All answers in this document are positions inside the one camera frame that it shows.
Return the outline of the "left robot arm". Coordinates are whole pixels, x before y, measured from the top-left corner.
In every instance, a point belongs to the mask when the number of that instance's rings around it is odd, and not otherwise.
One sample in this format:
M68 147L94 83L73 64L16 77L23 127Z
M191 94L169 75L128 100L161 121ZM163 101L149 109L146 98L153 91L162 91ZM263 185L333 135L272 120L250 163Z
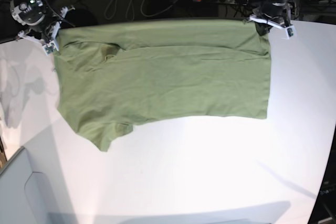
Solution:
M291 39L297 35L297 32L291 23L292 5L289 1L260 0L259 6L253 9L245 22L253 22L260 36L265 36L272 28L277 28L284 31L286 39Z

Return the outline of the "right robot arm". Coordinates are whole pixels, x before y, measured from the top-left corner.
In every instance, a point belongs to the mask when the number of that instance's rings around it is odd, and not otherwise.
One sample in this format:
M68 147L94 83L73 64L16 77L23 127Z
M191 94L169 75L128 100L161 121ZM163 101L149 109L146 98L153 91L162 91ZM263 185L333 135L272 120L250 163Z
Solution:
M26 29L18 32L19 39L26 39L42 46L46 55L59 50L57 35L61 25L66 23L66 15L74 10L73 6L64 6L56 11L52 4L56 0L12 0L9 10L12 18Z

